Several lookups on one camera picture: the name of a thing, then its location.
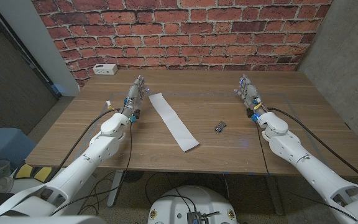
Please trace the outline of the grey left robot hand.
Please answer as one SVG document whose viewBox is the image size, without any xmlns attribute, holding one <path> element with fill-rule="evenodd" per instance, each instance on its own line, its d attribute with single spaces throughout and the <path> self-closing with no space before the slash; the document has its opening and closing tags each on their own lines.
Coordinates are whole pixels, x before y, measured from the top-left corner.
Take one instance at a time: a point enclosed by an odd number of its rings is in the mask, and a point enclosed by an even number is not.
<svg viewBox="0 0 358 224">
<path fill-rule="evenodd" d="M 150 91 L 150 88 L 145 84 L 145 78 L 139 75 L 132 86 L 129 88 L 127 96 L 124 100 L 124 107 L 121 111 L 126 116 L 131 115 L 136 110 L 139 110 L 144 96 Z"/>
</svg>

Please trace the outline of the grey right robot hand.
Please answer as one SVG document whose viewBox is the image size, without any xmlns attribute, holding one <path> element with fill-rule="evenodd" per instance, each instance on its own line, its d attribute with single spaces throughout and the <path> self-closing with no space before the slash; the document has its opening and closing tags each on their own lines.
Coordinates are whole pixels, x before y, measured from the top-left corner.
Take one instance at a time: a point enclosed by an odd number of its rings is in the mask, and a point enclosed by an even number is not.
<svg viewBox="0 0 358 224">
<path fill-rule="evenodd" d="M 249 118 L 257 121 L 261 115 L 268 112 L 256 87 L 245 74 L 243 74 L 239 80 L 238 89 L 235 89 L 234 91 L 243 100 Z"/>
</svg>

